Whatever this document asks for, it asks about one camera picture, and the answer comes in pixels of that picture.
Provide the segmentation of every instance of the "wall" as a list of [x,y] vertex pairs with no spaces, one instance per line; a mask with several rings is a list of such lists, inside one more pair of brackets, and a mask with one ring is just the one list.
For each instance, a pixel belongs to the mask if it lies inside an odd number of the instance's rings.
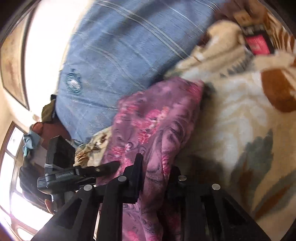
[[0,89],[0,99],[1,99],[1,104],[0,104],[0,147],[1,147],[4,137],[6,135],[6,132],[13,120],[13,117],[8,108],[2,89]]
[[13,120],[25,131],[41,117],[42,108],[57,89],[68,41],[90,0],[42,0],[34,14],[25,53],[25,84],[30,111],[4,90]]

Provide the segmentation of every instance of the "purple blanket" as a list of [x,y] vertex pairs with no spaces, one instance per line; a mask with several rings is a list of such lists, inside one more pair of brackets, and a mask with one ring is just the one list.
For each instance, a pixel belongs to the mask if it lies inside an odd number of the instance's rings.
[[179,213],[164,203],[164,193],[175,156],[194,128],[203,85],[174,78],[119,101],[102,164],[120,161],[121,165],[98,184],[123,174],[137,153],[144,156],[143,191],[136,204],[123,205],[124,241],[180,239]]

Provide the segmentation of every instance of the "black clamp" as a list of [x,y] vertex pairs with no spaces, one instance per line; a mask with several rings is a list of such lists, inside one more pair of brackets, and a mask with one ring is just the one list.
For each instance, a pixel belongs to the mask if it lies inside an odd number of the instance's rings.
[[32,241],[93,240],[96,218],[102,203],[96,240],[122,241],[123,203],[135,204],[143,185],[143,156],[108,184],[81,188],[33,237]]
[[63,170],[46,173],[37,180],[37,188],[46,194],[57,194],[79,190],[86,184],[95,184],[97,177],[108,176],[115,173],[120,166],[118,161],[113,161],[98,167],[81,166],[70,167]]
[[[181,209],[181,241],[270,241],[220,185],[198,184],[173,167],[166,198]],[[281,241],[296,240],[296,220]]]

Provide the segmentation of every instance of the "embroidered logo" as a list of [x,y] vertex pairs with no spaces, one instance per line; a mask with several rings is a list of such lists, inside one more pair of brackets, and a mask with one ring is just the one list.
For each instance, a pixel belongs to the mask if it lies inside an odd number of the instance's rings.
[[82,83],[80,78],[80,73],[77,72],[75,69],[71,69],[71,73],[67,75],[65,80],[67,89],[75,95],[81,94]]

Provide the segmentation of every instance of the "bedspread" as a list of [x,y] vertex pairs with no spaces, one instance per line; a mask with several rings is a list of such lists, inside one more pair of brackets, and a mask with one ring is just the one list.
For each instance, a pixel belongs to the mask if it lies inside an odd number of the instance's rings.
[[[105,184],[122,175],[137,153],[144,156],[144,187],[139,200],[123,205],[124,241],[161,241],[164,227],[169,240],[179,240],[178,212],[169,204],[163,206],[163,198],[175,156],[194,128],[202,90],[202,81],[190,83],[177,77],[120,100],[101,163],[120,161],[121,165],[115,175],[97,182]],[[165,221],[159,221],[158,212],[164,214]]]
[[176,157],[181,173],[220,184],[278,241],[296,218],[296,45],[268,18],[274,55],[253,56],[240,28],[224,20],[166,75],[200,78],[209,91]]

